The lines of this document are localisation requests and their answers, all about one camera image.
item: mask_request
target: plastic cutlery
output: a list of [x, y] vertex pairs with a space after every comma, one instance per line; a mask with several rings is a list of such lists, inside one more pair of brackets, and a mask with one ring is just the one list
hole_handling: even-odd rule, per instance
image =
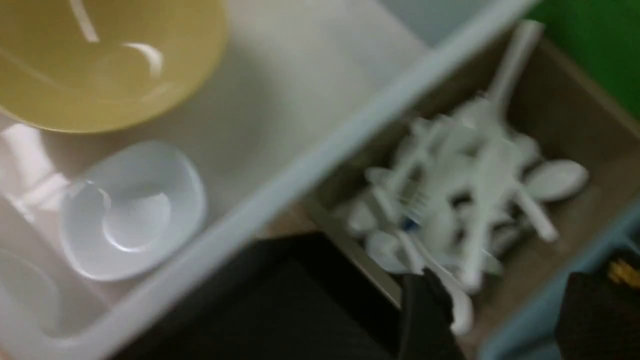
[[399, 240], [382, 230], [377, 230], [367, 236], [364, 249], [367, 255], [384, 271], [392, 274], [406, 274], [408, 267], [398, 259], [397, 252], [402, 245]]
[[540, 147], [536, 140], [524, 134], [513, 137], [513, 143], [518, 150], [518, 169], [520, 171], [540, 159]]
[[501, 208], [514, 191], [513, 172], [516, 153], [509, 140], [494, 138], [479, 154], [476, 183], [472, 198], [476, 216], [470, 223], [463, 242], [460, 279], [469, 292], [480, 290], [483, 276], [483, 250], [490, 244], [491, 219], [495, 208]]
[[437, 151], [437, 158], [443, 160], [453, 154], [460, 154], [477, 147], [482, 141], [478, 130], [477, 105], [473, 101], [462, 104], [452, 114], [452, 129], [444, 138]]
[[589, 172], [571, 160], [542, 164], [525, 179], [526, 192], [538, 201], [557, 201], [579, 192], [589, 181]]
[[446, 199], [440, 200], [434, 208], [436, 211], [433, 216], [427, 217], [422, 224], [419, 240], [434, 257], [439, 258], [450, 251], [458, 231], [458, 222], [455, 211]]
[[427, 156], [427, 151], [434, 142], [446, 130], [447, 123], [441, 120], [434, 120], [429, 129], [418, 130], [419, 126], [414, 125], [414, 130], [419, 139], [411, 152], [398, 162], [392, 169], [392, 173], [384, 182], [384, 187], [392, 194], [398, 194], [405, 182], [411, 176], [411, 172], [420, 165], [423, 157]]
[[406, 257], [410, 262], [410, 268], [415, 274], [422, 274], [423, 269], [429, 268], [442, 281], [453, 299], [453, 318], [451, 331], [455, 335], [468, 333], [474, 324], [474, 307], [471, 298], [460, 288], [459, 282], [445, 268], [440, 266], [431, 254], [418, 242], [402, 230], [394, 232], [406, 252]]
[[434, 211], [442, 208], [441, 205], [450, 206], [449, 198], [468, 190], [471, 166], [471, 157], [461, 154], [440, 159], [432, 167], [423, 165], [423, 172], [430, 173], [430, 176], [420, 182], [417, 191], [409, 200], [402, 228], [413, 229]]
[[505, 114], [513, 89], [529, 61], [545, 27], [533, 20], [523, 20], [515, 29], [509, 47], [493, 78], [487, 98]]
[[[473, 222], [476, 217], [476, 208], [473, 204], [465, 204], [458, 208], [458, 217], [463, 224], [469, 224]], [[497, 208], [493, 210], [490, 217], [492, 225], [499, 224], [501, 222], [510, 222], [513, 218], [504, 209]]]

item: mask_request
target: yellow item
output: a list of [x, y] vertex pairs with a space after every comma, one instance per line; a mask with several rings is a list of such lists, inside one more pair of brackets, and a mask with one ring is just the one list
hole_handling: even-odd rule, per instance
[[223, 0], [0, 0], [0, 110], [97, 133], [151, 119], [219, 64]]

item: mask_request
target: brown cardboard box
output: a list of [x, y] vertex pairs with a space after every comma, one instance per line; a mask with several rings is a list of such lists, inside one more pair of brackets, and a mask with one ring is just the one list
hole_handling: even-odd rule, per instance
[[[426, 95], [414, 110], [427, 118], [446, 113], [485, 89], [506, 40], [500, 39], [478, 54]], [[640, 190], [640, 130], [636, 121], [550, 42], [542, 41], [535, 50], [515, 90], [508, 119], [519, 131], [537, 139], [546, 157], [569, 158], [583, 164], [591, 180], [578, 196], [549, 207], [560, 239], [548, 244], [531, 235], [505, 259], [504, 278], [489, 284], [474, 299], [476, 326], [460, 339], [470, 355]], [[406, 120], [389, 125], [306, 201], [318, 226], [394, 303], [398, 303], [400, 294], [397, 285], [364, 255], [329, 210], [365, 186], [365, 168], [388, 164], [388, 157], [405, 133]]]

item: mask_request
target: white saucer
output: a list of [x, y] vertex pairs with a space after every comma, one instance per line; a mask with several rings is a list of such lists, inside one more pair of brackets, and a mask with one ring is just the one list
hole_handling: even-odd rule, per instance
[[69, 188], [60, 215], [62, 245], [81, 275], [126, 279], [176, 252], [206, 214], [192, 162], [168, 144], [142, 142], [96, 164]]

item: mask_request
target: green wall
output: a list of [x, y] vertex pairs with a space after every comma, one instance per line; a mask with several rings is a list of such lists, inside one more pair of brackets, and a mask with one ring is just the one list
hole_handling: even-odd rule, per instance
[[530, 17], [640, 119], [640, 0], [545, 0]]

